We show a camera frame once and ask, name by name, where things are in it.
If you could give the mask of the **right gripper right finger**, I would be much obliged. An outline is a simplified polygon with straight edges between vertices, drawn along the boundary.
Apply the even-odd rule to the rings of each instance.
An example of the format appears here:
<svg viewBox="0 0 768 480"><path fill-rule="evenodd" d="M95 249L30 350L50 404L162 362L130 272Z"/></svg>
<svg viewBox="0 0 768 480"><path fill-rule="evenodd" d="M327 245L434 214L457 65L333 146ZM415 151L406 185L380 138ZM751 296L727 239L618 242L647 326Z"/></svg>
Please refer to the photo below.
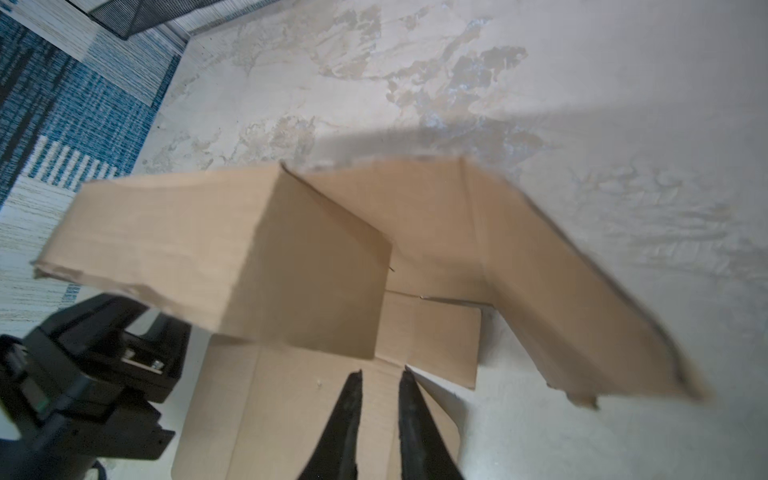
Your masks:
<svg viewBox="0 0 768 480"><path fill-rule="evenodd" d="M408 368L399 382L398 429L403 480L463 479Z"/></svg>

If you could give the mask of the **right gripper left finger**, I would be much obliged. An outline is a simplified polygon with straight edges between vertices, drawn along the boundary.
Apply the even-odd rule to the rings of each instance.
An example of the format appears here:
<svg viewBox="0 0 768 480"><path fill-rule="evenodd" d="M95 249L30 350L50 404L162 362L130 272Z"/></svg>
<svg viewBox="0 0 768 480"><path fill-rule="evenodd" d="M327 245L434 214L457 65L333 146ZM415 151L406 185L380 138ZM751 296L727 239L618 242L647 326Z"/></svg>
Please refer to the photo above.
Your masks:
<svg viewBox="0 0 768 480"><path fill-rule="evenodd" d="M358 478L356 450L362 403L363 372L358 370L347 377L300 480Z"/></svg>

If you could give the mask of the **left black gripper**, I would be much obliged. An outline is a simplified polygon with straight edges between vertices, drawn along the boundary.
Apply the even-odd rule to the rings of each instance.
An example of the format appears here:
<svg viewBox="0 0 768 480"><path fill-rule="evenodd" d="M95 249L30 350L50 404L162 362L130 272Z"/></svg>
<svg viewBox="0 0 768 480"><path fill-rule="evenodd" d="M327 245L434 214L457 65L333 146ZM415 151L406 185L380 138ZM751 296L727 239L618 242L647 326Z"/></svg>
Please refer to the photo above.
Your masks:
<svg viewBox="0 0 768 480"><path fill-rule="evenodd" d="M103 458L157 460L175 436L157 405L183 374L190 324L99 294L57 311L25 337L1 337L1 406L19 431L1 442L4 479L83 479Z"/></svg>

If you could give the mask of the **brown cardboard box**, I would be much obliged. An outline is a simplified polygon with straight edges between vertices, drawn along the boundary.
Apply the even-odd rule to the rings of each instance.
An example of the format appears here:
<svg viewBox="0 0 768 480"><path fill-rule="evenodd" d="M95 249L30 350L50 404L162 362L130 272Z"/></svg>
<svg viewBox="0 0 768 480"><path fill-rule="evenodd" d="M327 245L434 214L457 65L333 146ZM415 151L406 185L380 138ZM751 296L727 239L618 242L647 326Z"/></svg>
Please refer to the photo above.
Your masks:
<svg viewBox="0 0 768 480"><path fill-rule="evenodd" d="M706 395L654 316L461 157L92 182L34 267L211 333L176 479L295 478L357 370L360 475L397 477L402 371L473 388L484 306L576 406Z"/></svg>

